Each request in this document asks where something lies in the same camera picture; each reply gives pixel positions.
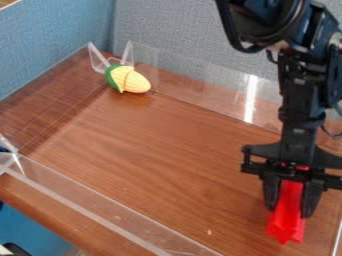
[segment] red block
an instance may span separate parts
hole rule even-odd
[[[275,211],[268,217],[266,233],[275,237],[280,244],[290,240],[303,242],[304,219],[300,218],[300,200],[303,184],[283,181]]]

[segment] toy corn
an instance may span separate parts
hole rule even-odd
[[[104,75],[111,87],[120,93],[144,93],[151,89],[148,80],[131,66],[115,64],[107,68]]]

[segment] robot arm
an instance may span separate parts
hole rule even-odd
[[[280,140],[243,147],[242,172],[263,180],[264,202],[272,211],[282,181],[303,183],[302,218],[314,214],[322,192],[342,189],[342,159],[316,146],[326,109],[342,99],[342,34],[328,10],[311,0],[216,0],[228,41],[244,53],[266,49],[278,64],[283,103]],[[276,49],[274,60],[270,49]],[[254,162],[252,156],[264,162]]]

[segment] blue fabric wall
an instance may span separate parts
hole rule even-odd
[[[8,242],[33,256],[63,256],[71,248],[68,242],[4,205],[0,211],[0,244]]]
[[[0,11],[0,99],[88,41],[108,49],[115,0],[24,0]]]

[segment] wooden table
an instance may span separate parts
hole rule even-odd
[[[147,76],[148,68],[140,66]],[[179,93],[180,76],[160,72],[164,90]],[[92,71],[87,51],[6,98],[0,110],[1,133],[24,155],[223,255],[328,254],[338,191],[324,193],[302,245],[280,246],[264,235],[260,181],[239,173],[240,147],[276,141],[276,133],[161,93],[119,94]],[[0,178],[0,195],[93,255],[151,255],[9,175]]]

